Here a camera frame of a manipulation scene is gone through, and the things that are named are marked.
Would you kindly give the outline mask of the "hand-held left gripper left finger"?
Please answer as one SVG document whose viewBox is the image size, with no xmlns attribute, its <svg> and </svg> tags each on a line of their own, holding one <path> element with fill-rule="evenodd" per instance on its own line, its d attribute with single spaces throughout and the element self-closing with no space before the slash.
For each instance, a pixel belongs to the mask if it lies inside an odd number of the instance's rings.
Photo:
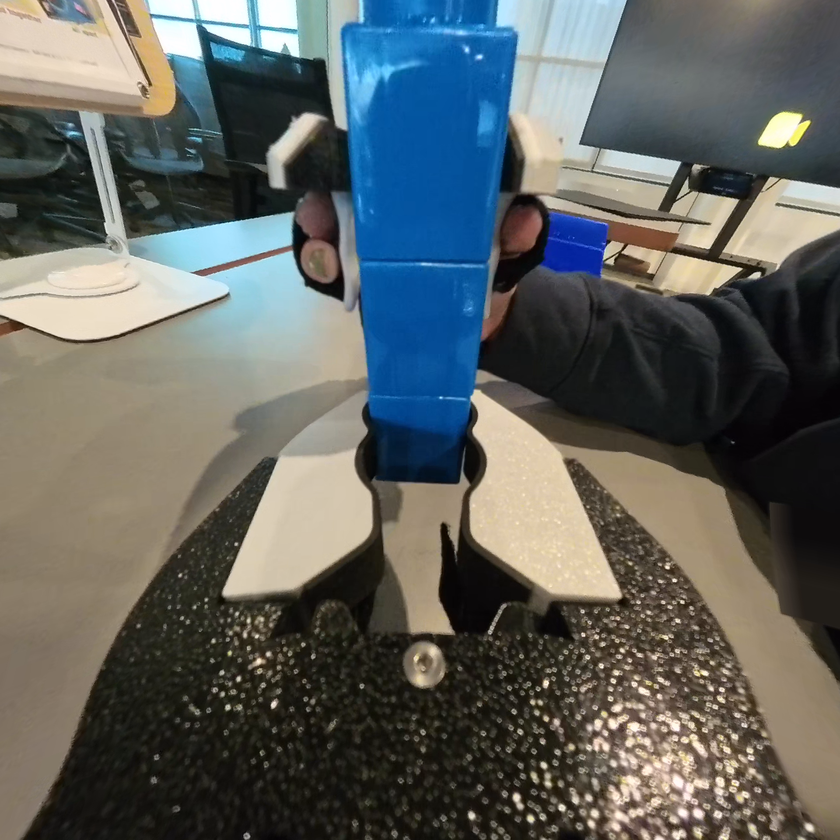
<svg viewBox="0 0 840 840">
<path fill-rule="evenodd" d="M 382 582 L 382 515 L 366 402 L 342 402 L 279 452 L 222 590 L 226 603 L 278 602 L 293 625 L 339 601 L 362 625 Z"/>
</svg>

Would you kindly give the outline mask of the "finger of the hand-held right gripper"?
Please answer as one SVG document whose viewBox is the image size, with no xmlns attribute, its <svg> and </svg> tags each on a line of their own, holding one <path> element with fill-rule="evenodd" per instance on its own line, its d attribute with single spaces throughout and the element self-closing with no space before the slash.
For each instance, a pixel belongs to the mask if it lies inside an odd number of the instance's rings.
<svg viewBox="0 0 840 840">
<path fill-rule="evenodd" d="M 493 282 L 501 256 L 500 231 L 510 204 L 518 195 L 554 194 L 560 178 L 562 160 L 562 141 L 554 137 L 545 126 L 524 113 L 509 114 L 488 262 L 487 318 L 490 315 Z"/>
<path fill-rule="evenodd" d="M 338 274 L 335 280 L 315 280 L 308 273 L 304 256 L 307 234 L 295 211 L 291 224 L 291 246 L 296 265 L 306 284 L 321 294 L 340 300 L 345 310 L 358 307 L 361 297 L 361 268 L 356 253 L 354 202 L 350 188 L 349 142 L 346 130 L 329 118 L 305 112 L 292 120 L 289 128 L 274 142 L 266 157 L 269 185 L 280 192 L 311 193 L 329 199 L 334 220 L 330 235 L 320 237 L 335 253 Z"/>
</svg>

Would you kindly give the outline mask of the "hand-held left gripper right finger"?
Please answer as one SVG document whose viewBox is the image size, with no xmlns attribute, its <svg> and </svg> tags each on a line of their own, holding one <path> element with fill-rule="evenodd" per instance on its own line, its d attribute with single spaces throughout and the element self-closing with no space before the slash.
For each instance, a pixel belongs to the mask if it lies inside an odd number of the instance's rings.
<svg viewBox="0 0 840 840">
<path fill-rule="evenodd" d="M 471 399 L 459 521 L 459 624 L 486 631 L 506 604 L 554 607 L 623 593 L 561 452 L 481 391 Z"/>
</svg>

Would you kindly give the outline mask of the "blue plastic bin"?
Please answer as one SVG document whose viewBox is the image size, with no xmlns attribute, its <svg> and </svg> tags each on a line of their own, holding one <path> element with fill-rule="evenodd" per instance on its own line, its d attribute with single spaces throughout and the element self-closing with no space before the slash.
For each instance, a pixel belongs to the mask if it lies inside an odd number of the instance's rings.
<svg viewBox="0 0 840 840">
<path fill-rule="evenodd" d="M 600 277 L 608 235 L 608 223 L 550 211 L 542 265 L 558 273 Z"/>
</svg>

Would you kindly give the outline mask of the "blue mega block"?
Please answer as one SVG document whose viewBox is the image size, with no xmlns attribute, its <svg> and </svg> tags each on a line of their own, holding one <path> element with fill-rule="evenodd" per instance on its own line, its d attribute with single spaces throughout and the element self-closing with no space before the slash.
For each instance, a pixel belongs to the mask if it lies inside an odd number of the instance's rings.
<svg viewBox="0 0 840 840">
<path fill-rule="evenodd" d="M 469 398 L 488 264 L 364 260 L 360 307 L 370 392 Z"/>
<path fill-rule="evenodd" d="M 468 397 L 370 395 L 367 408 L 378 480 L 459 483 L 471 413 Z"/>
<path fill-rule="evenodd" d="M 518 36 L 498 2 L 360 2 L 341 31 L 356 250 L 490 259 Z"/>
</svg>

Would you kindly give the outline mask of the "person's right forearm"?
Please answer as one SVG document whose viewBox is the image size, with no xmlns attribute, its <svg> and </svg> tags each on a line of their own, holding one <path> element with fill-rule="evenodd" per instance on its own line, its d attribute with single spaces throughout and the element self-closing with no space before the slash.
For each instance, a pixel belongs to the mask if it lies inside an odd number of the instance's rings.
<svg viewBox="0 0 840 840">
<path fill-rule="evenodd" d="M 763 450 L 838 418 L 839 235 L 765 277 L 660 297 L 529 272 L 479 367 L 563 410 L 670 443 Z"/>
</svg>

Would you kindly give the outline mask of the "person's right hand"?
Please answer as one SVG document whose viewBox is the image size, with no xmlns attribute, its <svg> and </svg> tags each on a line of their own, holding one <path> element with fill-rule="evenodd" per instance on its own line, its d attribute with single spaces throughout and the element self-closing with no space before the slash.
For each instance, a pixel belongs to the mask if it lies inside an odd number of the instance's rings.
<svg viewBox="0 0 840 840">
<path fill-rule="evenodd" d="M 490 308 L 482 324 L 482 342 L 501 329 L 519 281 L 542 264 L 549 231 L 549 211 L 537 197 L 512 199 L 500 226 L 500 253 L 492 276 Z M 308 192 L 298 202 L 291 234 L 292 252 L 305 285 L 342 301 L 345 280 L 340 224 L 331 195 Z"/>
</svg>

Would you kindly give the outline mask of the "black mesh office chair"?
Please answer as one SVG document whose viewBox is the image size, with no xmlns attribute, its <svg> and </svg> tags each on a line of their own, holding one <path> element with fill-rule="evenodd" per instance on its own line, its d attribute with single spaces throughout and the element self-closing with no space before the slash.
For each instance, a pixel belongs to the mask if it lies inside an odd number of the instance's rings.
<svg viewBox="0 0 840 840">
<path fill-rule="evenodd" d="M 328 63 L 242 45 L 198 25 L 237 220 L 285 213 L 296 192 L 268 187 L 269 147 L 304 112 L 333 115 Z"/>
</svg>

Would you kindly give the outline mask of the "black flat board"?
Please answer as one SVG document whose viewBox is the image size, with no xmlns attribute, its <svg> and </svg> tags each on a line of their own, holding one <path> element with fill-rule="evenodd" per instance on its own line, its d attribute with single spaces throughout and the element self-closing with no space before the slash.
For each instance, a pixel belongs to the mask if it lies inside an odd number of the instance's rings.
<svg viewBox="0 0 840 840">
<path fill-rule="evenodd" d="M 559 190 L 553 194 L 552 197 L 567 203 L 580 205 L 588 209 L 640 221 L 691 224 L 699 226 L 711 225 L 711 222 L 708 222 L 707 220 L 683 216 L 658 209 L 650 209 L 618 201 L 613 198 L 598 196 L 581 191 Z"/>
</svg>

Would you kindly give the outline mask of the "brown-edged background table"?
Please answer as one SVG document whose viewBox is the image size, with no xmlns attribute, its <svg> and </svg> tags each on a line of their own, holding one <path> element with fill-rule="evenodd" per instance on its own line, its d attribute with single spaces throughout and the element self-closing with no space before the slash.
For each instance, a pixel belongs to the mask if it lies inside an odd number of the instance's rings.
<svg viewBox="0 0 840 840">
<path fill-rule="evenodd" d="M 556 203 L 563 203 L 568 205 L 573 205 L 572 203 L 567 203 L 556 198 L 553 198 L 552 195 L 546 195 L 545 198 L 549 200 L 553 200 Z M 633 247 L 638 247 L 641 249 L 646 250 L 653 250 L 658 252 L 669 252 L 672 250 L 673 247 L 677 244 L 677 238 L 679 236 L 678 226 L 684 225 L 691 225 L 691 224 L 679 224 L 679 223 L 666 223 L 666 222 L 649 222 L 645 220 L 636 220 L 636 219 L 629 219 L 624 217 L 615 216 L 609 213 L 603 213 L 600 211 L 596 211 L 593 209 L 588 209 L 584 206 L 576 205 L 580 207 L 580 211 L 572 211 L 568 208 L 562 209 L 561 212 L 564 214 L 571 214 L 580 217 L 588 217 L 590 219 L 596 219 L 608 223 L 609 226 L 609 235 L 608 241 L 615 242 L 620 245 L 629 245 Z"/>
</svg>

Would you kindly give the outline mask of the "grey office chair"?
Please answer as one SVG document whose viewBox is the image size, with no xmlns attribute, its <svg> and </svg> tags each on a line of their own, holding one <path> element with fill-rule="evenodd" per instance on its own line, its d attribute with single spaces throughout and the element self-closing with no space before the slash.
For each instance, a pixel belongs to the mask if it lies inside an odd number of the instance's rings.
<svg viewBox="0 0 840 840">
<path fill-rule="evenodd" d="M 119 132 L 122 159 L 137 172 L 171 180 L 204 171 L 203 138 L 189 127 L 136 119 L 124 121 Z"/>
</svg>

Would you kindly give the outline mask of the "large black monitor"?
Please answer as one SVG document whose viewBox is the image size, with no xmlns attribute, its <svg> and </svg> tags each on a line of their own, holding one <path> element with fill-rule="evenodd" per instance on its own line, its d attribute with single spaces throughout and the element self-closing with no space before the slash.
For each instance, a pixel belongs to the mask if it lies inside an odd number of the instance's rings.
<svg viewBox="0 0 840 840">
<path fill-rule="evenodd" d="M 837 188 L 839 2 L 627 2 L 581 142 Z"/>
</svg>

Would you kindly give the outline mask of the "black mini computer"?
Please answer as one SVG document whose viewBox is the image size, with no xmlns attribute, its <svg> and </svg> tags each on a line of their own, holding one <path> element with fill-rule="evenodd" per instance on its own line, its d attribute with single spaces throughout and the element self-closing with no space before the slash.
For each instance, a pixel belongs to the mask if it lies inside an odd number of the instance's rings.
<svg viewBox="0 0 840 840">
<path fill-rule="evenodd" d="M 702 166 L 691 173 L 690 189 L 696 193 L 729 197 L 738 201 L 749 197 L 756 176 L 750 173 Z"/>
</svg>

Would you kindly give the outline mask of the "instruction board on white stand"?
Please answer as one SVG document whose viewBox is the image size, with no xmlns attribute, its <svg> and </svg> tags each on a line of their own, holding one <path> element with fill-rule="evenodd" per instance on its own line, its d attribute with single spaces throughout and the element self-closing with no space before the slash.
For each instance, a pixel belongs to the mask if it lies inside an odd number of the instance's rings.
<svg viewBox="0 0 840 840">
<path fill-rule="evenodd" d="M 105 115 L 170 114 L 175 80 L 143 2 L 1 2 L 1 102 L 77 111 L 103 211 L 105 245 L 10 259 L 2 319 L 99 342 L 228 297 L 211 278 L 130 254 Z"/>
</svg>

